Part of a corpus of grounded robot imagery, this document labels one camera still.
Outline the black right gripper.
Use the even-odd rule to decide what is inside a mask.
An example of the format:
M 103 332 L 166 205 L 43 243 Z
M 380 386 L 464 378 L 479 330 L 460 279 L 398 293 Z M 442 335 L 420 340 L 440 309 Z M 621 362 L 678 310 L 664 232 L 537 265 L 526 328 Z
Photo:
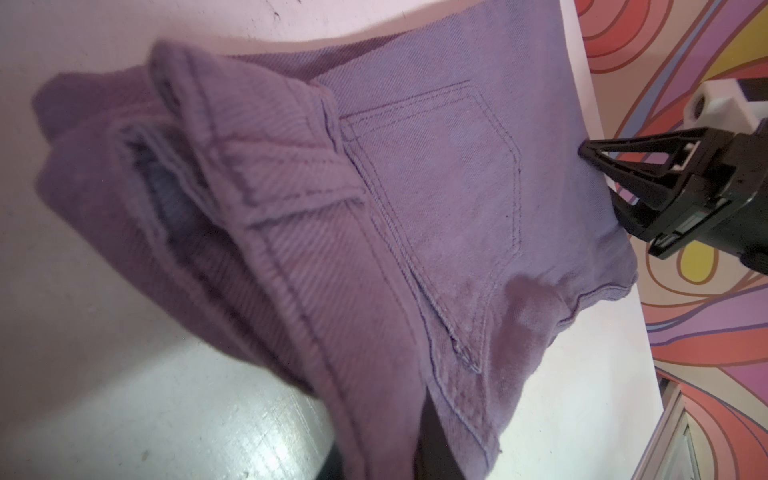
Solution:
M 586 140 L 578 155 L 642 201 L 630 204 L 610 192 L 619 224 L 633 237 L 650 240 L 652 256 L 666 259 L 699 241 L 766 274 L 767 79 L 702 83 L 684 107 L 683 126 L 660 135 Z M 691 206 L 665 208 L 673 213 L 672 223 L 659 235 L 659 212 L 650 207 L 668 206 L 683 172 L 694 167 L 703 172 L 693 178 L 710 185 Z

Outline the purple jeans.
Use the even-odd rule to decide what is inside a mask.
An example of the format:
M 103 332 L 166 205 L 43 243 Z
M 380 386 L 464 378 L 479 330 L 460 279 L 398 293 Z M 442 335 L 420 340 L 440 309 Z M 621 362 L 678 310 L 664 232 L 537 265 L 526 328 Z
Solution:
M 318 398 L 348 479 L 482 479 L 582 309 L 637 278 L 556 1 L 34 96 L 43 201 L 193 334 Z

